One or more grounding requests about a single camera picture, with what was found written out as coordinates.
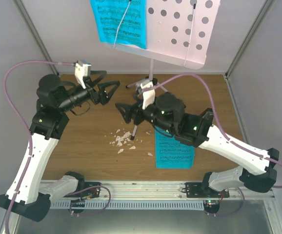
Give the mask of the cyan sheet music page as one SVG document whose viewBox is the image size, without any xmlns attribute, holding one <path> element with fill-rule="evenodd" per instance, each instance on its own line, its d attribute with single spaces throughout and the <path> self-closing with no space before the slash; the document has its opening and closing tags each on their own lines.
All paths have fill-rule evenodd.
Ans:
<svg viewBox="0 0 282 234">
<path fill-rule="evenodd" d="M 155 131 L 156 168 L 190 169 L 193 166 L 195 148 L 181 144 L 174 137 Z"/>
<path fill-rule="evenodd" d="M 100 42 L 147 48 L 145 0 L 90 1 Z"/>
</svg>

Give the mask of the white music stand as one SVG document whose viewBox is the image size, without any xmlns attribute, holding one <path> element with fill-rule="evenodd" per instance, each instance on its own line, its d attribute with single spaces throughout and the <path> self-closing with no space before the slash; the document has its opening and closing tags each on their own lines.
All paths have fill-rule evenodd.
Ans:
<svg viewBox="0 0 282 234">
<path fill-rule="evenodd" d="M 191 70 L 204 67 L 221 2 L 219 0 L 148 0 L 146 2 L 146 49 L 118 40 L 107 47 L 150 59 L 148 78 L 153 80 L 154 61 Z"/>
</svg>

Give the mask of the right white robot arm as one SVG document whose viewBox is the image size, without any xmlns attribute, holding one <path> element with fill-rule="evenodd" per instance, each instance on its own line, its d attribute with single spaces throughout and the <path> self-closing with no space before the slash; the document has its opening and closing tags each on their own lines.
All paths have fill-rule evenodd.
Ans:
<svg viewBox="0 0 282 234">
<path fill-rule="evenodd" d="M 201 193 L 213 197 L 225 189 L 244 186 L 254 192 L 266 193 L 276 183 L 277 171 L 272 160 L 279 159 L 279 151 L 252 147 L 234 137 L 224 135 L 213 124 L 214 112 L 207 108 L 200 115 L 185 112 L 185 104 L 171 93 L 164 93 L 144 106 L 136 98 L 133 105 L 116 103 L 126 123 L 138 126 L 149 122 L 166 137 L 181 144 L 217 153 L 237 163 L 237 168 L 224 172 L 208 172 L 201 183 Z"/>
</svg>

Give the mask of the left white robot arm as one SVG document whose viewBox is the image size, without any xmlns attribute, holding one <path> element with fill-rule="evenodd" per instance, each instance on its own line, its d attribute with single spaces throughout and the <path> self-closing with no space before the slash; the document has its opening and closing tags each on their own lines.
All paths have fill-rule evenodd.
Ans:
<svg viewBox="0 0 282 234">
<path fill-rule="evenodd" d="M 0 195 L 0 207 L 35 222 L 42 221 L 52 203 L 64 197 L 82 200 L 99 196 L 99 182 L 88 184 L 84 176 L 69 171 L 50 186 L 40 188 L 48 160 L 69 122 L 67 112 L 84 103 L 106 105 L 120 86 L 120 81 L 101 82 L 106 71 L 93 71 L 95 80 L 84 77 L 84 85 L 63 81 L 54 74 L 39 81 L 36 114 L 28 129 L 25 156 L 12 186 Z"/>
</svg>

